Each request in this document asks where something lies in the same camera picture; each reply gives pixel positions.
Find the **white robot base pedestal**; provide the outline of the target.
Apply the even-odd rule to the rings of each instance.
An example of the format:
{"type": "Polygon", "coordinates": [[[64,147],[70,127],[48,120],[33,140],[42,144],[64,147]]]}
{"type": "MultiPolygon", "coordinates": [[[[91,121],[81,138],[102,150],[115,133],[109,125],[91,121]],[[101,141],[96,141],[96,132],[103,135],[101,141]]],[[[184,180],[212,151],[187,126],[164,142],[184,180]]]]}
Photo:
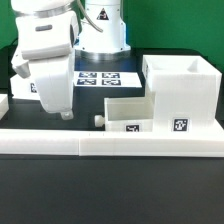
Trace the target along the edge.
{"type": "Polygon", "coordinates": [[[77,55],[108,61],[130,54],[123,21],[123,0],[85,0],[85,13],[75,45],[77,55]]]}

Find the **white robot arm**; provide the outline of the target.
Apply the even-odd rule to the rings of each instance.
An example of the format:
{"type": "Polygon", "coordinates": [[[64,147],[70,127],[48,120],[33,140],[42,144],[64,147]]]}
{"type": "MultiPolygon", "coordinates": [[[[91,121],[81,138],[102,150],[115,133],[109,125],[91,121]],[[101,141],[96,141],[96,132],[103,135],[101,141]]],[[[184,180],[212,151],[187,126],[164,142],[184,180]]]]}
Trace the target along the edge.
{"type": "Polygon", "coordinates": [[[73,118],[74,43],[79,24],[75,0],[11,0],[18,47],[13,69],[32,78],[43,109],[73,118]]]}

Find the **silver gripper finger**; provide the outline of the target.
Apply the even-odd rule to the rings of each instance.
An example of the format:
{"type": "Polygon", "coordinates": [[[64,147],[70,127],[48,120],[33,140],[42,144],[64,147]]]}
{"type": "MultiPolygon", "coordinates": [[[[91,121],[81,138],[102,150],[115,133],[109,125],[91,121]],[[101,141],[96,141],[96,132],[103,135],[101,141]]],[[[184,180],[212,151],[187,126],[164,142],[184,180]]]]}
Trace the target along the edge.
{"type": "Polygon", "coordinates": [[[63,120],[71,120],[74,118],[72,111],[61,112],[61,117],[63,120]]]}

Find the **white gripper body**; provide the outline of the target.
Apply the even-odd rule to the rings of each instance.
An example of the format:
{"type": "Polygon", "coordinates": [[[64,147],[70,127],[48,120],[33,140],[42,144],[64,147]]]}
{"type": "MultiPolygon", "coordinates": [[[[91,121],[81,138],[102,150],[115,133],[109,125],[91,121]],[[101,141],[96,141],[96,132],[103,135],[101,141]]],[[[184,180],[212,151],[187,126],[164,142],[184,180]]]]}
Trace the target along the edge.
{"type": "Polygon", "coordinates": [[[72,110],[74,54],[29,62],[40,102],[48,113],[72,110]]]}

